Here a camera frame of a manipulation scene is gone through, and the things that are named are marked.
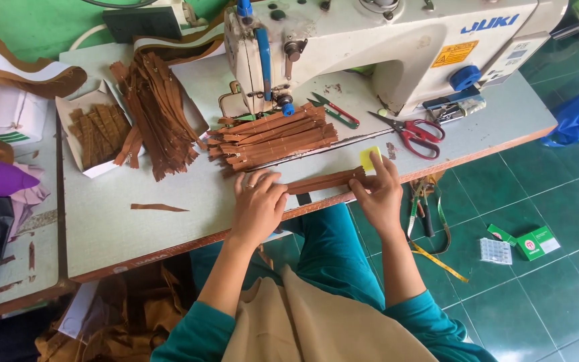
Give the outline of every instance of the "teal pants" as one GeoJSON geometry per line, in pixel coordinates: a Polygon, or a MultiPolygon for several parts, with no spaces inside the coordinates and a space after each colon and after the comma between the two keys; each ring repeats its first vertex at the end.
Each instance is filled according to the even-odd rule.
{"type": "MultiPolygon", "coordinates": [[[[305,238],[294,270],[301,279],[331,294],[358,300],[380,311],[385,309],[383,292],[344,203],[287,220],[282,227],[305,238]]],[[[217,242],[189,252],[199,290],[205,285],[221,247],[222,242],[217,242]]],[[[280,275],[254,252],[243,290],[249,289],[259,277],[270,277],[282,285],[280,275]]]]}

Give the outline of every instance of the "juki logo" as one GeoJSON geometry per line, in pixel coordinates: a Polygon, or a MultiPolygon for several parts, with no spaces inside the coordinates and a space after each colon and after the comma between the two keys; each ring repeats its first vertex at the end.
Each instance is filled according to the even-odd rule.
{"type": "Polygon", "coordinates": [[[471,29],[466,29],[466,27],[464,26],[464,28],[461,30],[461,33],[465,34],[465,33],[470,33],[470,32],[475,32],[475,31],[478,32],[479,30],[497,28],[498,26],[513,25],[513,23],[517,20],[517,18],[519,16],[520,16],[520,14],[515,14],[515,15],[513,15],[513,17],[510,17],[510,16],[494,17],[488,22],[488,24],[487,24],[487,20],[484,19],[480,22],[474,22],[473,27],[471,29]]]}

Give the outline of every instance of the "white fabric strip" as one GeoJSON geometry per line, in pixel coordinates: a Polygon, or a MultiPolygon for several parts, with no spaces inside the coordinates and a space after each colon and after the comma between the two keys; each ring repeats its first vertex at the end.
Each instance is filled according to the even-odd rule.
{"type": "Polygon", "coordinates": [[[69,67],[70,65],[68,64],[60,62],[52,62],[40,71],[37,71],[35,73],[27,73],[25,71],[17,69],[17,67],[12,65],[6,58],[4,58],[2,54],[0,54],[0,70],[16,74],[21,78],[25,78],[32,82],[44,82],[46,80],[57,77],[60,73],[62,73],[69,67]]]}
{"type": "Polygon", "coordinates": [[[202,45],[208,39],[211,39],[212,37],[215,37],[215,36],[220,35],[220,34],[224,34],[224,26],[223,25],[218,25],[217,27],[211,29],[207,34],[205,34],[203,37],[201,37],[197,41],[192,41],[191,43],[187,43],[187,44],[177,44],[177,43],[170,43],[168,41],[163,41],[163,40],[159,40],[159,39],[142,38],[142,39],[138,39],[135,43],[133,43],[133,50],[137,50],[139,47],[145,46],[145,45],[164,45],[164,46],[170,46],[173,48],[193,48],[194,46],[202,45]]]}

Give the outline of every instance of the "hand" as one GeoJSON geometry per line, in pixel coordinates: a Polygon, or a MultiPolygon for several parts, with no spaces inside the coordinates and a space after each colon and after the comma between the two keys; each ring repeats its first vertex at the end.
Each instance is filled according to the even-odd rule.
{"type": "Polygon", "coordinates": [[[376,176],[366,177],[363,184],[352,179],[349,185],[379,236],[388,236],[401,230],[399,208],[403,189],[399,183],[397,167],[386,156],[382,156],[382,159],[376,153],[370,152],[376,176]]]}
{"type": "Polygon", "coordinates": [[[232,232],[226,243],[244,245],[253,252],[277,228],[289,197],[287,185],[274,183],[278,178],[280,173],[261,169],[243,185],[245,174],[238,175],[232,232]]]}

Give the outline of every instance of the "pink fabric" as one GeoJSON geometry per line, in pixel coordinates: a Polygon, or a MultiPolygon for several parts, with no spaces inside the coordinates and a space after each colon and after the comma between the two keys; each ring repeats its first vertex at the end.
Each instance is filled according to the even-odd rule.
{"type": "MultiPolygon", "coordinates": [[[[44,169],[37,166],[18,164],[17,162],[14,162],[13,165],[37,180],[44,175],[44,169]]],[[[50,195],[50,192],[42,184],[28,187],[28,189],[21,189],[10,195],[12,210],[15,213],[15,222],[13,222],[10,230],[11,238],[17,234],[19,226],[33,215],[32,207],[40,204],[48,195],[50,195]]]]}

